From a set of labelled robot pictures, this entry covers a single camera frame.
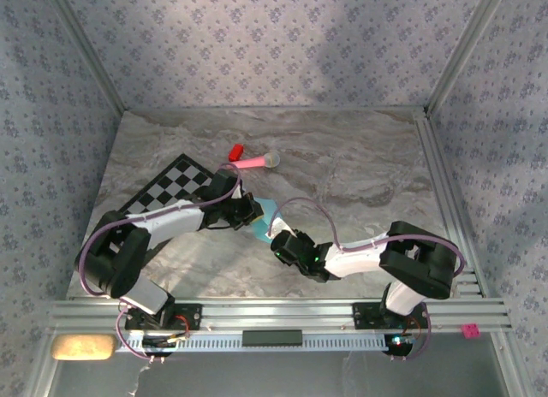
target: sponge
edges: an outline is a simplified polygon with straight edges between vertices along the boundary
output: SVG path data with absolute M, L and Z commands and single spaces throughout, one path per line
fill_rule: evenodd
M 51 344 L 55 360 L 106 360 L 114 354 L 114 335 L 58 335 Z

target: marble surface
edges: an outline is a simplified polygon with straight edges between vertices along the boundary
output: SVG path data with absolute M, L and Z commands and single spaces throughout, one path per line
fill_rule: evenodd
M 444 234 L 413 120 L 372 110 L 280 109 L 126 112 L 95 203 L 88 233 L 182 152 L 215 171 L 234 143 L 244 157 L 280 153 L 274 169 L 247 169 L 244 186 L 278 203 L 318 200 L 332 214 L 341 242 L 363 240 L 405 220 Z M 283 211 L 293 228 L 331 241 L 321 213 L 295 203 Z M 384 272 L 326 284 L 281 264 L 250 231 L 208 231 L 173 239 L 142 271 L 176 297 L 378 297 Z M 83 291 L 74 275 L 69 296 Z

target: black and white checkerboard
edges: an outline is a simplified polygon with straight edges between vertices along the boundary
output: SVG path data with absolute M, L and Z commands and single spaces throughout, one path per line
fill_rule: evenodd
M 184 199 L 198 187 L 209 185 L 212 177 L 212 172 L 182 154 L 135 194 L 120 211 L 138 215 L 161 209 Z

